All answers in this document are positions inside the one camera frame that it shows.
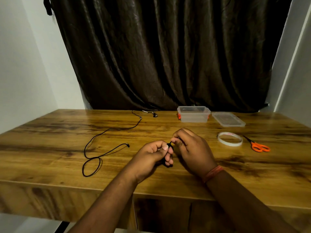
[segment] table top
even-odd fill
[[[100,170],[83,177],[83,149],[96,134],[110,127],[132,127],[139,118],[131,111],[56,110],[0,135],[0,183],[103,190],[147,142],[169,141],[186,127],[206,139],[218,164],[269,206],[311,209],[311,129],[276,113],[235,113],[245,127],[222,127],[212,116],[207,123],[181,123],[176,111],[158,111],[158,117],[136,111],[140,124],[130,130],[108,131],[90,145],[87,155],[101,155]],[[222,131],[246,135],[271,148],[257,153],[244,139],[229,147],[217,141]],[[98,163],[88,163],[91,173]],[[136,194],[212,200],[202,182],[189,174],[174,155],[171,168],[159,166],[140,183]]]

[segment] transparent lid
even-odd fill
[[[205,106],[178,106],[178,113],[184,114],[210,114],[211,111]]]
[[[212,112],[212,116],[223,127],[244,127],[246,124],[230,112]]]

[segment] white floor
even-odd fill
[[[55,233],[60,223],[60,221],[55,220],[0,213],[1,233]],[[65,233],[68,232],[74,224],[74,222],[69,223]],[[126,232],[127,230],[123,229],[115,230],[115,233]]]

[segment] person's right hand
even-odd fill
[[[217,167],[213,153],[207,142],[187,128],[173,134],[171,141],[178,146],[187,166],[200,178],[204,178]]]

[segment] plastic container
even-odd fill
[[[246,124],[230,112],[212,112],[212,116],[223,127],[244,127]]]
[[[178,106],[177,111],[183,123],[206,123],[211,114],[205,106]]]

